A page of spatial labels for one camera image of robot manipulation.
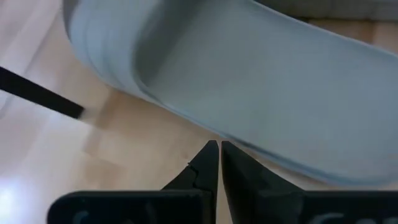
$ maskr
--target wooden floor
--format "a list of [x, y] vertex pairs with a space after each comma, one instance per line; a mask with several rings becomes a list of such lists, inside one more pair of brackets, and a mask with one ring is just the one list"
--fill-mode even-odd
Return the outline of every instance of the wooden floor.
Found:
[[[311, 23], [398, 53], [396, 24]], [[87, 108], [78, 121], [0, 92], [2, 224], [45, 223], [50, 204], [74, 190], [160, 189], [221, 139], [98, 80], [73, 56], [58, 0], [0, 0], [0, 65]], [[259, 160], [299, 187], [337, 189]], [[218, 223], [231, 223], [223, 190]]]

